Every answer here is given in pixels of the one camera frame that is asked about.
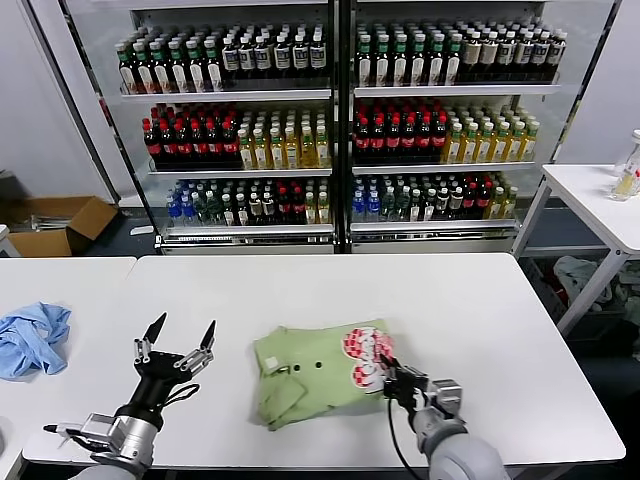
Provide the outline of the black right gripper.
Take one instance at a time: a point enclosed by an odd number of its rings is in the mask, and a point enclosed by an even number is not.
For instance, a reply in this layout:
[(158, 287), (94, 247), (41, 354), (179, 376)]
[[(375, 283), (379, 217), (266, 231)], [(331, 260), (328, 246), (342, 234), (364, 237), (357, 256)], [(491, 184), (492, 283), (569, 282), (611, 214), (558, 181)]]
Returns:
[(384, 375), (384, 396), (396, 400), (402, 407), (423, 405), (428, 398), (429, 377), (426, 373), (410, 367), (401, 366), (393, 356), (379, 355)]

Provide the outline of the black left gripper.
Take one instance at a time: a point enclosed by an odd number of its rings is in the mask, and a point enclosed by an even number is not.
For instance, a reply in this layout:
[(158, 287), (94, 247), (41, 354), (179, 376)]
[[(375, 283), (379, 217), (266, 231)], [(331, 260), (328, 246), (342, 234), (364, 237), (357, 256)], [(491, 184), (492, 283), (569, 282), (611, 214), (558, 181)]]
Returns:
[(163, 312), (151, 323), (141, 338), (134, 340), (135, 366), (140, 381), (129, 402), (118, 409), (160, 412), (175, 386), (193, 378), (191, 372), (201, 372), (213, 360), (216, 321), (212, 320), (200, 345), (187, 355), (152, 351), (166, 320)]

